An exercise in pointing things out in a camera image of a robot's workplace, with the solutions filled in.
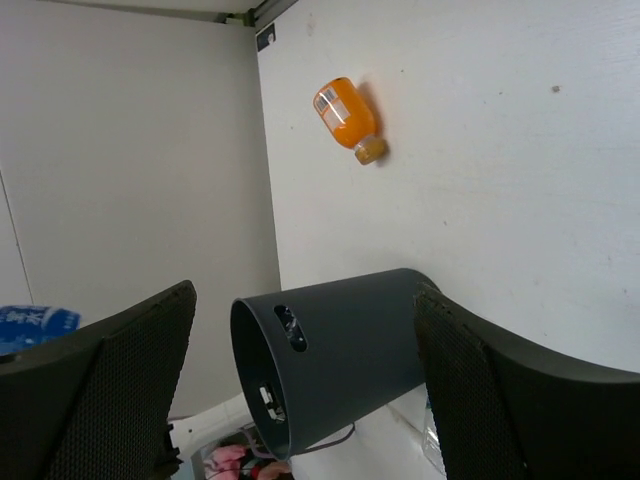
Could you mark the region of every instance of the white wall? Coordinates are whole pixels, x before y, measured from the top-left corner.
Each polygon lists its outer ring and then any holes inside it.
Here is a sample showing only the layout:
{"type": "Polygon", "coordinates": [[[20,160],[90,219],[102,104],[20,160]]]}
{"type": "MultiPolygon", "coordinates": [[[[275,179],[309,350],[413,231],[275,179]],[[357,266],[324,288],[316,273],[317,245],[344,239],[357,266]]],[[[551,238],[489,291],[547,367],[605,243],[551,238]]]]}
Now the white wall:
{"type": "Polygon", "coordinates": [[[9,206],[6,202],[2,181],[0,181],[0,307],[30,303],[31,296],[27,286],[27,277],[24,268],[22,268],[9,206]]]}
{"type": "Polygon", "coordinates": [[[36,303],[92,320],[184,278],[172,415],[240,392],[228,315],[279,288],[251,29],[0,3],[0,168],[36,303]]]}

